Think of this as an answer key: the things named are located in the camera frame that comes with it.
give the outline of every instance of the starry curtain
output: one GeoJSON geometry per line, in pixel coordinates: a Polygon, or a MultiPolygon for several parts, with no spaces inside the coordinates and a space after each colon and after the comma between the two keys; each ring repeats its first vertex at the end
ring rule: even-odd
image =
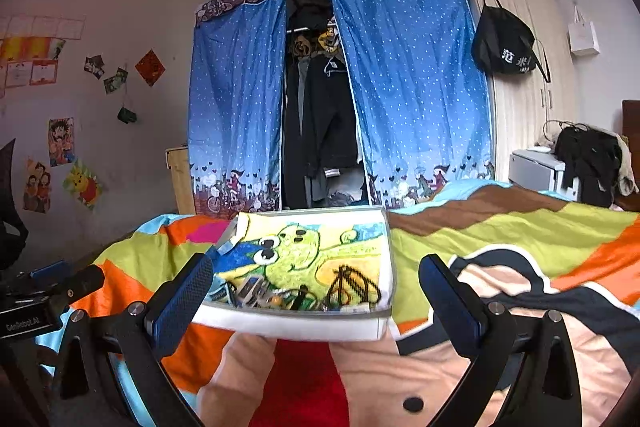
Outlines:
{"type": "Polygon", "coordinates": [[[243,4],[197,26],[189,158],[197,213],[280,207],[285,0],[243,4]]]}
{"type": "Polygon", "coordinates": [[[490,178],[484,74],[466,0],[333,0],[374,203],[414,204],[490,178]]]}

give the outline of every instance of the cartoon bedspread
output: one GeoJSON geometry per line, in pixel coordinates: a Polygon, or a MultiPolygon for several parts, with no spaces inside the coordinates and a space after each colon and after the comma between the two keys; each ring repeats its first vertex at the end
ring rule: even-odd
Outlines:
{"type": "MultiPolygon", "coordinates": [[[[417,278],[427,253],[439,254],[478,295],[514,313],[562,312],[583,425],[604,420],[640,365],[638,214],[471,180],[446,185],[414,210],[388,214],[396,292],[382,340],[301,343],[189,326],[162,363],[190,403],[197,402],[205,425],[424,427],[468,365],[439,323],[431,323],[417,278]],[[401,356],[416,342],[427,349],[401,356]],[[422,401],[418,412],[404,408],[412,397],[422,401]]],[[[225,228],[204,216],[160,216],[144,224],[96,260],[106,283],[74,307],[106,315],[146,301],[225,228]]],[[[491,424],[508,385],[494,392],[479,425],[491,424]]],[[[143,425],[152,425],[140,404],[134,409],[143,425]]]]}

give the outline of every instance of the metal bolt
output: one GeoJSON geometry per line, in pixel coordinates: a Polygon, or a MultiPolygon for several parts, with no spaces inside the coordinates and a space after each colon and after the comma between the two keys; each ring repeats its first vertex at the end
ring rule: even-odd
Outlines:
{"type": "Polygon", "coordinates": [[[562,315],[560,314],[560,312],[556,311],[556,310],[549,310],[549,318],[551,319],[552,322],[561,322],[562,321],[562,315]]]}
{"type": "Polygon", "coordinates": [[[132,302],[127,308],[127,312],[129,312],[129,315],[133,315],[134,317],[136,315],[140,315],[144,310],[145,303],[140,301],[132,302]]]}
{"type": "Polygon", "coordinates": [[[500,302],[490,302],[489,303],[489,311],[494,315],[502,315],[504,313],[504,304],[500,304],[500,302]]]}
{"type": "Polygon", "coordinates": [[[76,310],[71,314],[71,322],[78,322],[84,318],[84,310],[76,310]]]}

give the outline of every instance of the bed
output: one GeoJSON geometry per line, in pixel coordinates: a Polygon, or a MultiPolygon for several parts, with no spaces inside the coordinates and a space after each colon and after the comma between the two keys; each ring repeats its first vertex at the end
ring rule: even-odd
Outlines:
{"type": "MultiPolygon", "coordinates": [[[[560,311],[574,347],[583,425],[602,423],[640,367],[638,214],[462,180],[387,217],[396,291],[380,340],[305,343],[189,326],[162,363],[205,425],[424,427],[468,364],[434,323],[418,285],[417,266],[427,253],[513,313],[560,311]],[[424,406],[408,412],[403,404],[414,397],[424,406]]],[[[225,228],[206,216],[145,223],[98,257],[104,287],[74,308],[106,315],[148,300],[225,228]]],[[[60,336],[40,342],[56,347],[60,336]]],[[[138,421],[153,425],[122,364],[118,372],[138,421]]],[[[502,379],[478,425],[492,423],[509,384],[502,379]]]]}

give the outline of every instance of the black drawstring bag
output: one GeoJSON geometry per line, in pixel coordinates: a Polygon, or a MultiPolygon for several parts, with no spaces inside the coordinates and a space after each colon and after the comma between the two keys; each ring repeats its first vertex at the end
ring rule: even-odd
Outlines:
{"type": "Polygon", "coordinates": [[[500,1],[495,1],[498,7],[487,6],[482,0],[484,7],[471,47],[476,65],[489,74],[529,73],[538,67],[545,82],[551,82],[546,54],[545,74],[533,51],[536,38],[531,29],[509,10],[504,9],[500,1]]]}

